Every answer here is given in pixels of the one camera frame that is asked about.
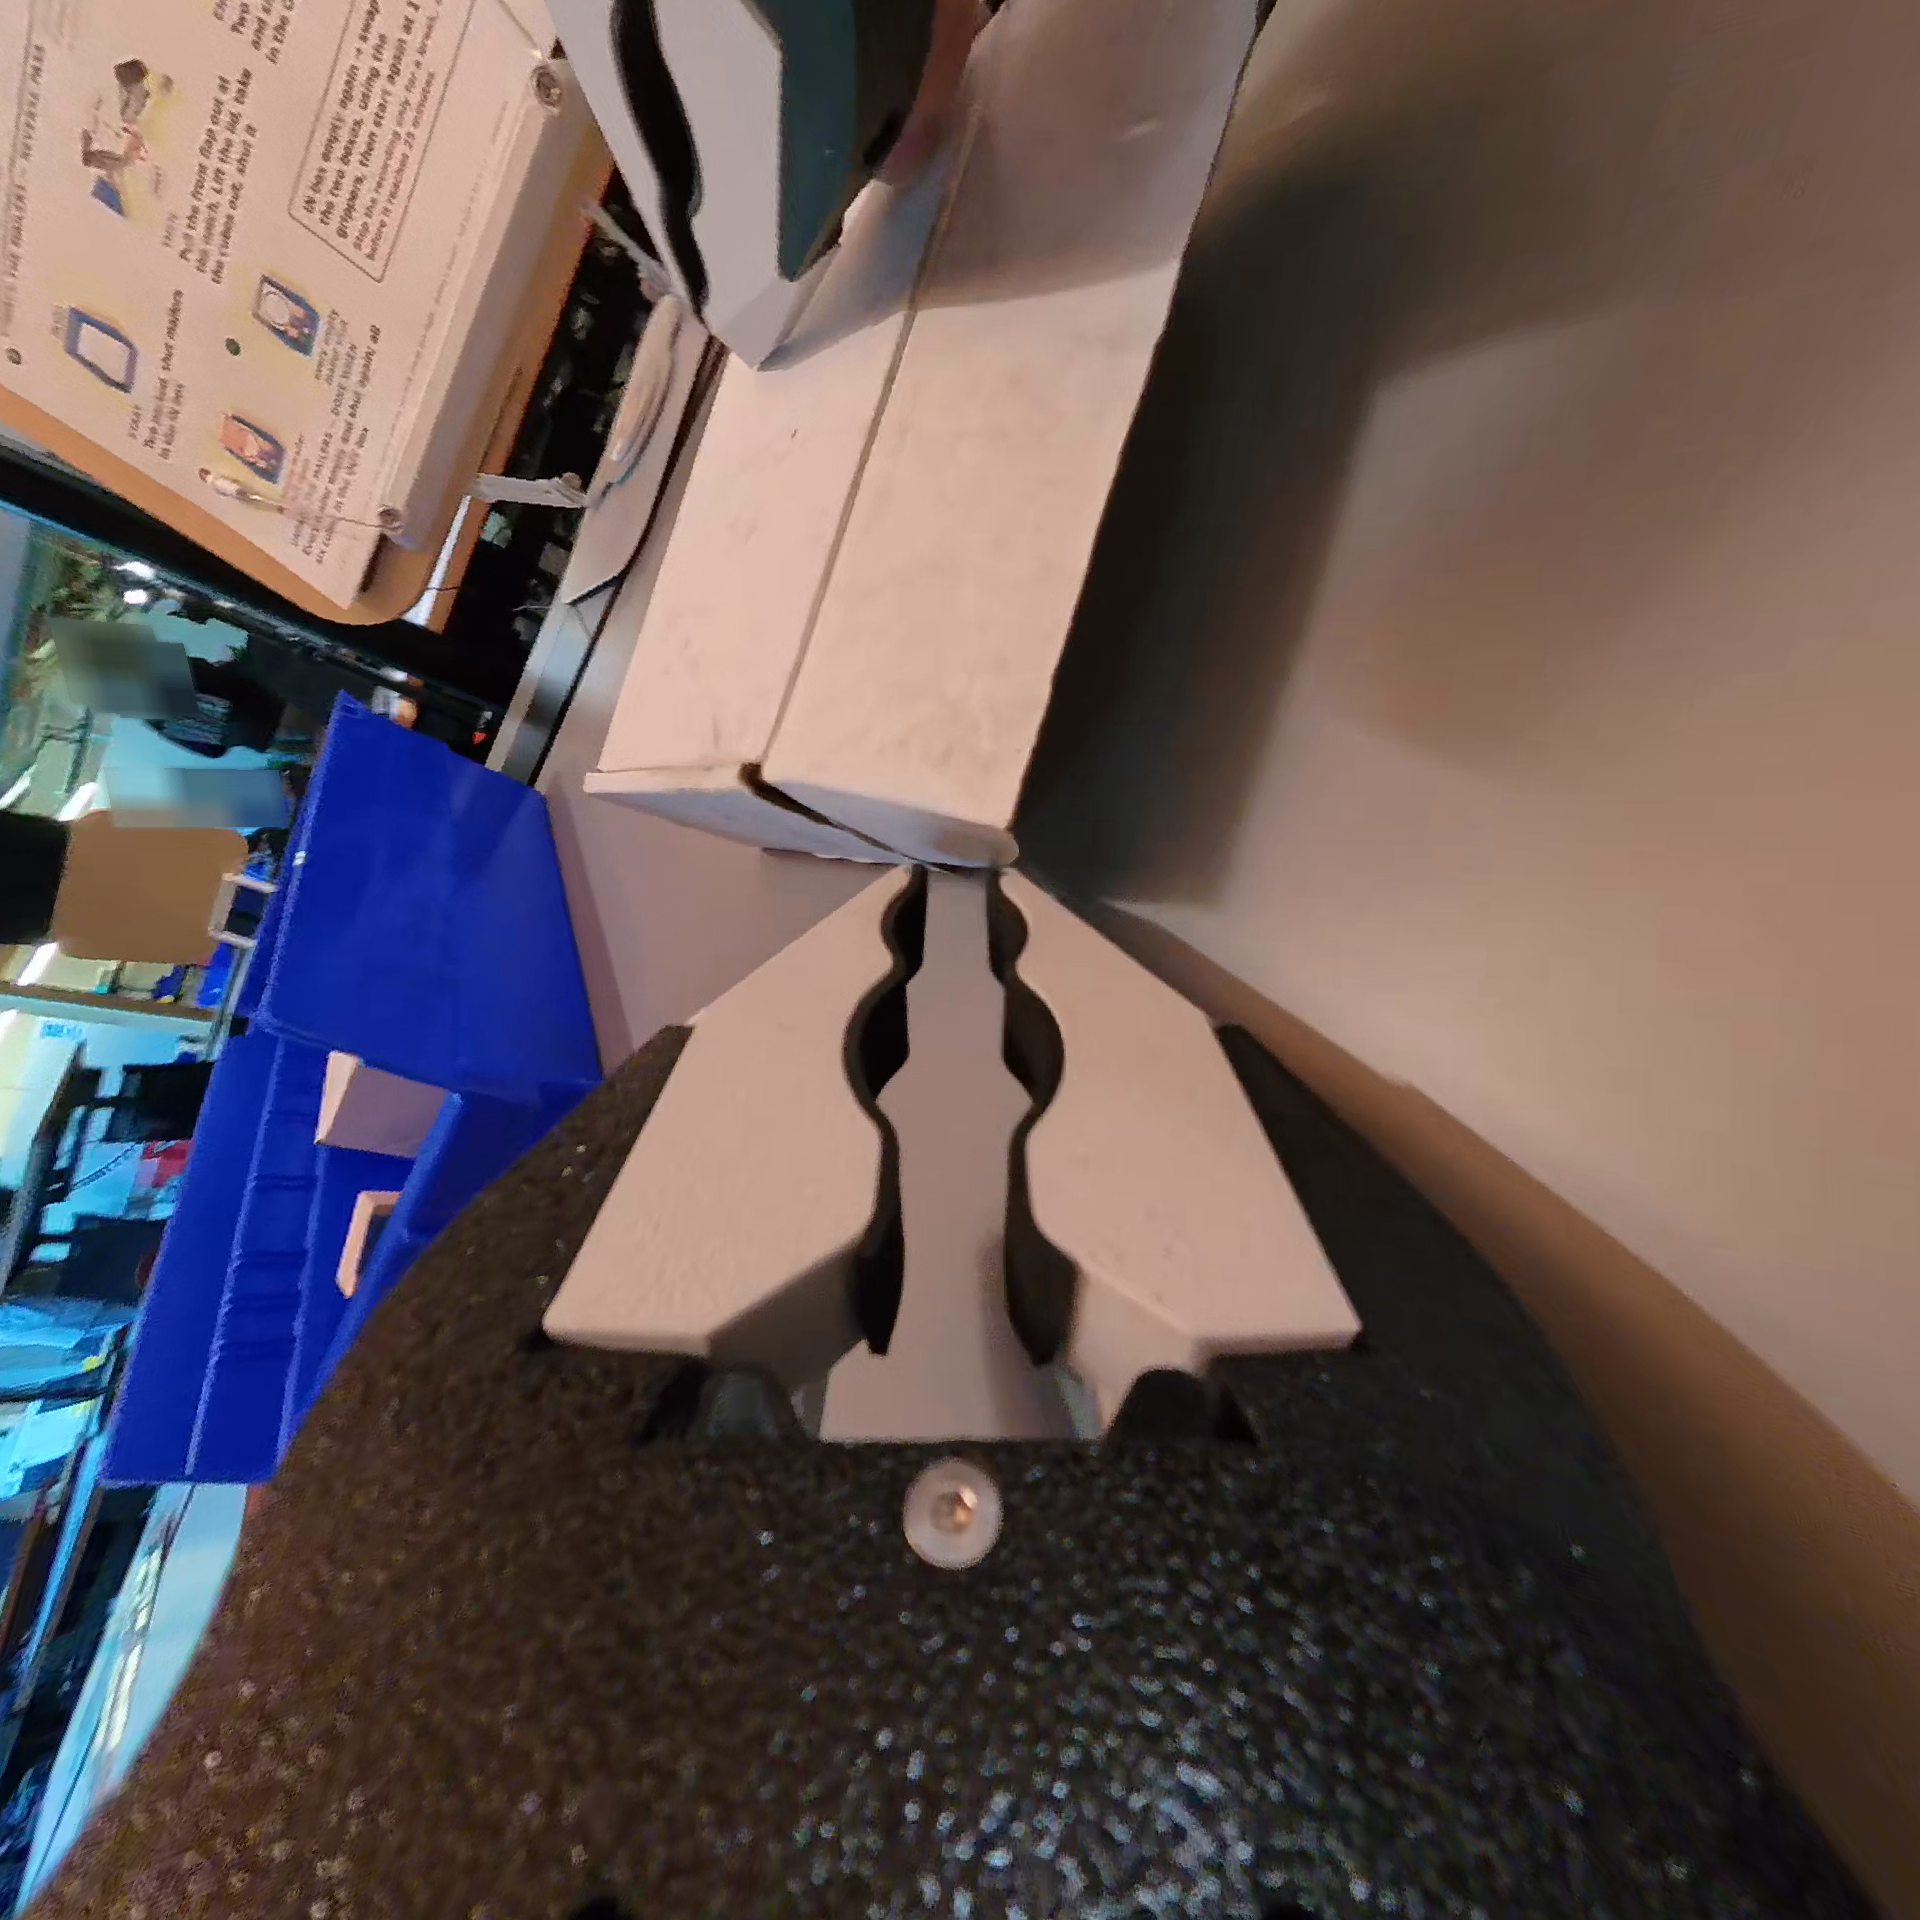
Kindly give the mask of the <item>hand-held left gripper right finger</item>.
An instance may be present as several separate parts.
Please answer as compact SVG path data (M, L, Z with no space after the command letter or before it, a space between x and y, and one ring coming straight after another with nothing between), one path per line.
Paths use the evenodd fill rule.
M993 876L1011 1141L1003 1299L1025 1353L1115 1427L1149 1375L1360 1334L1223 1033L1046 894Z

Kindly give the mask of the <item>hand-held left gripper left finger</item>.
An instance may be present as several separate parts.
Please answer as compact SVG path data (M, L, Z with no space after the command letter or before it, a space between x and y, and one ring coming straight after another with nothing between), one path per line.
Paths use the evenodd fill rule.
M694 1018L545 1313L562 1347L822 1386L906 1287L897 1126L922 873L890 869Z

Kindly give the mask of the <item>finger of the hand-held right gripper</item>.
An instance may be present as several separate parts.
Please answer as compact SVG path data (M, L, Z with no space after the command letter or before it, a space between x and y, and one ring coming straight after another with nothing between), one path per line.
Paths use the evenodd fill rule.
M673 244L713 338L781 347L855 202L943 145L981 33L975 2L662 5L694 162Z
M549 2L562 55L592 110L673 291L705 316L709 273L694 215L703 162L655 2Z

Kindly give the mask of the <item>blue plastic bin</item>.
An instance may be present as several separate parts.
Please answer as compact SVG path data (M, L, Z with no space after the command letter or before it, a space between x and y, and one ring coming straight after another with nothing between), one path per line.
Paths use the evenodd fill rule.
M210 1070L107 1485L261 1483L431 1241L603 1077L546 804L339 700ZM317 1143L329 1052L443 1087L418 1156ZM353 1201L400 1190L362 1287Z

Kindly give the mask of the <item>brown and black board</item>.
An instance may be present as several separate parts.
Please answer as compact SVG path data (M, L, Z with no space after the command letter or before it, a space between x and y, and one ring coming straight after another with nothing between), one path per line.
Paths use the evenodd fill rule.
M77 820L2 814L2 947L53 945L90 962L181 967L208 957L222 884L249 860L229 827L94 809Z

